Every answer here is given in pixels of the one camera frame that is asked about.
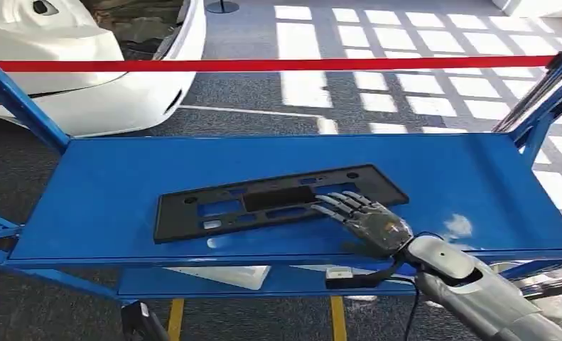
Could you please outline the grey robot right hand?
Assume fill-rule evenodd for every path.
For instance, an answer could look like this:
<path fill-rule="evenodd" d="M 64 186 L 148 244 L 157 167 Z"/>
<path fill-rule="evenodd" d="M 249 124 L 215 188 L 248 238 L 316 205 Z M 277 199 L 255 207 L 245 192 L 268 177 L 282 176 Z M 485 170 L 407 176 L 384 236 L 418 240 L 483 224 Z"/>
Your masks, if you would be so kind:
<path fill-rule="evenodd" d="M 413 238 L 410 226 L 383 204 L 352 191 L 315 196 L 310 208 L 338 221 L 360 243 L 355 253 L 386 259 L 398 254 Z"/>

